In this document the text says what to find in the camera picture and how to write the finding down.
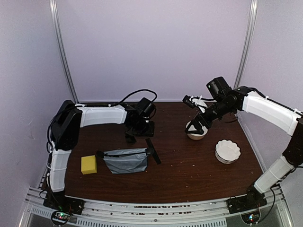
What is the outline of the black clipper guard comb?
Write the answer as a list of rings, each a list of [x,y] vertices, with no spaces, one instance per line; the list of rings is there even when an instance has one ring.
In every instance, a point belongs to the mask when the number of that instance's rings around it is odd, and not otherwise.
[[[135,136],[133,136],[133,135],[125,135],[125,140],[129,144],[134,144],[137,142]]]

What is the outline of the grey drawstring pouch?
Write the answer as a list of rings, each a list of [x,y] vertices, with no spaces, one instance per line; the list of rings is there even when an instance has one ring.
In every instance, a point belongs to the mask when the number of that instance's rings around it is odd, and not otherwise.
[[[147,148],[118,149],[107,152],[97,151],[113,174],[133,174],[144,172],[148,166]]]

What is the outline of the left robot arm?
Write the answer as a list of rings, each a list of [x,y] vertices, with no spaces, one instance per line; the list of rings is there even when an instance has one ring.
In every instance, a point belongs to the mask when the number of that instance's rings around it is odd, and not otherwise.
[[[124,99],[117,103],[74,103],[65,100],[50,121],[47,130],[47,148],[50,153],[48,186],[53,191],[49,201],[58,210],[68,206],[68,199],[59,192],[65,189],[65,174],[71,151],[76,147],[81,128],[91,125],[124,124],[127,143],[136,137],[152,137],[156,113],[153,100],[143,97],[134,104]]]

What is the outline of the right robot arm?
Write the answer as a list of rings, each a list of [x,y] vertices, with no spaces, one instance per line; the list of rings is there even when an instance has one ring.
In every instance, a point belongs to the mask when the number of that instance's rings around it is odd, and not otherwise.
[[[232,89],[223,77],[207,83],[213,102],[199,96],[184,96],[183,103],[198,108],[198,113],[186,127],[187,134],[202,134],[203,128],[210,129],[215,120],[226,114],[245,112],[263,120],[265,129],[256,129],[255,135],[263,142],[262,151],[280,148],[277,160],[248,188],[243,197],[246,208],[254,208],[261,195],[273,185],[283,181],[303,163],[303,113],[270,99],[254,87],[240,86]]]

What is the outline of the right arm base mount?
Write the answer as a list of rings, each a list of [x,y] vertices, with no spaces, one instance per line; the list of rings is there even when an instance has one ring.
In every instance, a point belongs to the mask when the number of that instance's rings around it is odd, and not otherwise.
[[[227,207],[230,214],[257,209],[267,205],[265,194],[260,193],[255,187],[250,186],[247,194],[240,197],[231,197],[227,201]]]

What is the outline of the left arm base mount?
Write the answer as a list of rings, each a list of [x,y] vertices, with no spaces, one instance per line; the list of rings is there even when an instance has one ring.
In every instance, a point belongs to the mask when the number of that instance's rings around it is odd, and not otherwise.
[[[49,187],[46,187],[43,192],[46,192],[43,202],[45,207],[69,214],[82,214],[85,203],[84,200],[65,196],[65,190],[53,192]]]

